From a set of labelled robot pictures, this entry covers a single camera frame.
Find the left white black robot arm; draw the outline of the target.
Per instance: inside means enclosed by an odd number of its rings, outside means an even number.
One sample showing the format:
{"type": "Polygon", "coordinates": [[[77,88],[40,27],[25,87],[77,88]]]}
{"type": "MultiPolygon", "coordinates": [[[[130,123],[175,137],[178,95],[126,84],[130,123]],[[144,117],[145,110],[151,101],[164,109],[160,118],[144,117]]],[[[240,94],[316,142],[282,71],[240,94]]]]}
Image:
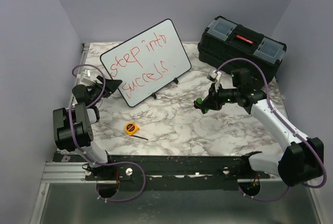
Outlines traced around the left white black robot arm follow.
{"type": "Polygon", "coordinates": [[[110,80],[98,76],[98,82],[74,86],[72,93],[76,103],[69,108],[53,111],[54,141],[61,151],[76,152],[88,162],[89,168],[97,168],[104,180],[115,175],[115,166],[110,164],[108,152],[94,142],[92,125],[99,122],[96,104],[110,97],[122,84],[121,80],[110,80]]]}

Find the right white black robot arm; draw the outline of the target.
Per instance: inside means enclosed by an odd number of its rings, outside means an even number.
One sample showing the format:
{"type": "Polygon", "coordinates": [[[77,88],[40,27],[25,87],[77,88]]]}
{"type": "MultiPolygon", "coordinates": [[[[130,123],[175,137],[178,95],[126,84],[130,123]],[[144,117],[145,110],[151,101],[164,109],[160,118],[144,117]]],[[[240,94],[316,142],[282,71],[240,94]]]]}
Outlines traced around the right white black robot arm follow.
{"type": "Polygon", "coordinates": [[[279,176],[293,187],[324,175],[324,145],[319,138],[310,138],[292,125],[268,99],[262,90],[253,87],[247,69],[232,71],[233,87],[226,89],[221,84],[221,73],[211,70],[208,79],[212,84],[204,99],[198,98],[194,107],[203,114],[209,110],[221,110],[227,103],[236,103],[256,118],[278,142],[283,154],[267,155],[252,152],[239,165],[240,174],[251,178],[257,172],[279,176]]]}

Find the green black whiteboard eraser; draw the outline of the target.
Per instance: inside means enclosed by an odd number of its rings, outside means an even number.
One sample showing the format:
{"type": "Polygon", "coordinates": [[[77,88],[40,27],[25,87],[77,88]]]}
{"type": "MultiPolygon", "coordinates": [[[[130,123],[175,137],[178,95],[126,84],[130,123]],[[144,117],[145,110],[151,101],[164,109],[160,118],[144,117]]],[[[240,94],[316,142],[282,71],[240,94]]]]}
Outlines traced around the green black whiteboard eraser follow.
{"type": "Polygon", "coordinates": [[[195,109],[200,110],[202,114],[206,114],[209,110],[208,108],[205,107],[204,104],[198,104],[197,99],[194,101],[194,107],[195,109]]]}

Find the white whiteboard with red writing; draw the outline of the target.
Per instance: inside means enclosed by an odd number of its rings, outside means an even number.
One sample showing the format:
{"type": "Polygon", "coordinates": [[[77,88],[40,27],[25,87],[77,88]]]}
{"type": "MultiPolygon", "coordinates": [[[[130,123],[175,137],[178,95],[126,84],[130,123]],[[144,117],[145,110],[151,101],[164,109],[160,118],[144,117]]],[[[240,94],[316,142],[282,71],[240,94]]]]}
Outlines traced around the white whiteboard with red writing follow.
{"type": "Polygon", "coordinates": [[[171,19],[102,53],[100,62],[111,79],[122,81],[119,92],[131,108],[191,69],[171,19]]]}

